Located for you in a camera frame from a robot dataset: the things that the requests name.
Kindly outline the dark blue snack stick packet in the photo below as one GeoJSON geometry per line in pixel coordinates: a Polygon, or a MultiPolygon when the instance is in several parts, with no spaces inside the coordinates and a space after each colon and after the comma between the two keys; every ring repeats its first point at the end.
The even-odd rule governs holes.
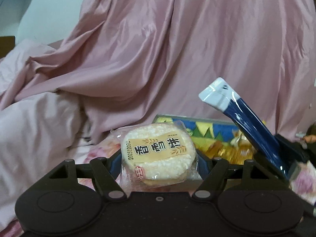
{"type": "Polygon", "coordinates": [[[229,117],[247,137],[252,146],[261,152],[276,172],[289,180],[289,169],[281,160],[280,145],[259,117],[239,94],[222,78],[217,78],[201,93],[205,104],[229,117]]]}

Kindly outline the rice cracker packet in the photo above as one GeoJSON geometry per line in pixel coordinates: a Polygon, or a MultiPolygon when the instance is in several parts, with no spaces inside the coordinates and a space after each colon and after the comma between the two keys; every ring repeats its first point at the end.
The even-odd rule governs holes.
{"type": "Polygon", "coordinates": [[[198,155],[183,122],[156,122],[115,130],[120,142],[120,185],[143,191],[199,181],[198,155]]]}

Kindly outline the pale pink duvet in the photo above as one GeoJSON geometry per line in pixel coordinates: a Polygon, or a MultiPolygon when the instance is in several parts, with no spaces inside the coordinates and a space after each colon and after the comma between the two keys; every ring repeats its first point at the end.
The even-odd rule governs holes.
{"type": "Polygon", "coordinates": [[[25,40],[1,59],[1,230],[16,220],[18,197],[66,157],[80,129],[77,95],[48,84],[79,47],[25,40]]]}

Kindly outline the brown wooden headboard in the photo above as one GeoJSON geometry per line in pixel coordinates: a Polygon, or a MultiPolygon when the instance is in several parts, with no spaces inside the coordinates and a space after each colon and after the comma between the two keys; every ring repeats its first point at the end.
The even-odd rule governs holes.
{"type": "Polygon", "coordinates": [[[0,37],[0,58],[4,58],[16,44],[15,36],[1,36],[0,37]]]}

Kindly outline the pink satin curtain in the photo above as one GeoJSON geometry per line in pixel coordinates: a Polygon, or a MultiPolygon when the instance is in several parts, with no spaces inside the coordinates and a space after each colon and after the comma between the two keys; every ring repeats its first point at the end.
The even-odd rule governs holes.
{"type": "Polygon", "coordinates": [[[47,91],[81,97],[92,136],[159,113],[217,118],[199,93],[222,77],[293,139],[315,80],[314,0],[83,0],[58,49],[23,42],[1,108],[47,91]]]}

